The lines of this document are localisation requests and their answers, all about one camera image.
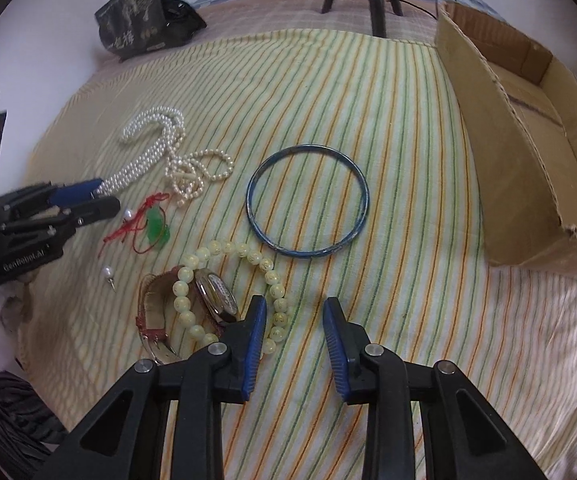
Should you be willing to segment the green jade red-cord pendant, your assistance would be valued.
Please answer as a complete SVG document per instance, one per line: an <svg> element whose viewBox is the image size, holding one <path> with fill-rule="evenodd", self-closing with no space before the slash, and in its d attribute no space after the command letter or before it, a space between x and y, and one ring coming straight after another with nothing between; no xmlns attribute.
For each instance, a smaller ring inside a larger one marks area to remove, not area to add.
<svg viewBox="0 0 577 480"><path fill-rule="evenodd" d="M120 226L103 238L98 256L103 255L108 245L115 242L124 244L127 240L136 255L145 255L162 248L170 240L170 227L165 209L169 199L170 194L165 192L147 196L136 211L122 218Z"/></svg>

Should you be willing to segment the red strap wristwatch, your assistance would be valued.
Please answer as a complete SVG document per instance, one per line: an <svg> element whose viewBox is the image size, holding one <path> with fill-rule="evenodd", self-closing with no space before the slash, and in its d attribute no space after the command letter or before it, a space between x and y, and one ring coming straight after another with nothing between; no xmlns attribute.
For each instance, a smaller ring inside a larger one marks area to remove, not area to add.
<svg viewBox="0 0 577 480"><path fill-rule="evenodd" d="M240 317L232 292L214 272L176 266L163 274L148 274L140 284L136 329L142 346L157 365L182 360L169 344L166 323L170 309L201 346L216 342L226 326Z"/></svg>

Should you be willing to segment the striped yellow bed sheet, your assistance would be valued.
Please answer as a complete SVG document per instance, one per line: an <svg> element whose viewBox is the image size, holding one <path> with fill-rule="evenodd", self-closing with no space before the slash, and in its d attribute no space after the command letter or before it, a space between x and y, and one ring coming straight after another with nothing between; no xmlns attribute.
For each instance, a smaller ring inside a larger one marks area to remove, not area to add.
<svg viewBox="0 0 577 480"><path fill-rule="evenodd" d="M357 479L366 411L336 393L320 309L348 318L403 359L456 362L551 479L577 477L577 281L493 268L458 102L436 51L352 32L290 30L196 44L98 76L66 104L29 163L32 182L108 177L153 141L122 128L156 106L180 110L182 151L217 148L231 176L184 207L166 204L170 240L136 255L81 229L34 281L19 357L39 396L75 426L143 348L144 276L213 240L258 250L248 214L288 248L331 245L354 225L362 191L327 156L282 160L246 195L270 155L321 144L350 157L370 197L360 235L328 258L273 263L288 301L286 338L260 364L252 399L223 412L230 479ZM102 269L115 271L116 290Z"/></svg>

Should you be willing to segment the black snack bag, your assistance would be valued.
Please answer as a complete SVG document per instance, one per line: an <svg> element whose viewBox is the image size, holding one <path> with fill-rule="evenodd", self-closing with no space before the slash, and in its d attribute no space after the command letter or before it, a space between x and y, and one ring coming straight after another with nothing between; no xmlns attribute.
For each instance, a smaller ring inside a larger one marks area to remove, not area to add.
<svg viewBox="0 0 577 480"><path fill-rule="evenodd" d="M94 17L102 46L121 61L182 47L207 27L183 0L110 0Z"/></svg>

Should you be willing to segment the cardboard box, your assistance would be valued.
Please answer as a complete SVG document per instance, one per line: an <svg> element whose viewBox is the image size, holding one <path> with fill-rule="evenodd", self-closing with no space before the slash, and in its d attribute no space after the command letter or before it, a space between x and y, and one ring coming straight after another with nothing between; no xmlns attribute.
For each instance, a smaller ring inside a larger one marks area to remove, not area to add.
<svg viewBox="0 0 577 480"><path fill-rule="evenodd" d="M577 278L577 78L539 42L454 1L435 42L470 138L488 261Z"/></svg>

